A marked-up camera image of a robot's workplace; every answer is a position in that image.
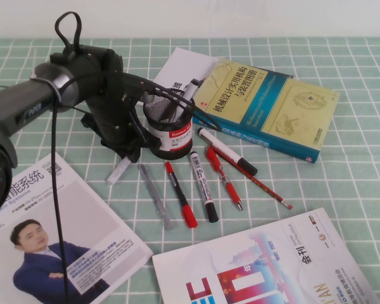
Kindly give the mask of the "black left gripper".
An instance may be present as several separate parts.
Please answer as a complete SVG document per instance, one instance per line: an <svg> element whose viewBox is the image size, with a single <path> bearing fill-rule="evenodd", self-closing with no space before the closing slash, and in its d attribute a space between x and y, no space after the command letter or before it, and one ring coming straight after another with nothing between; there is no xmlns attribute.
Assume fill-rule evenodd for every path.
<svg viewBox="0 0 380 304"><path fill-rule="evenodd" d="M109 75L101 91L86 100L103 142L131 163L138 161L141 148L160 149L162 145L159 137L139 123L136 104L140 97L121 75Z"/></svg>

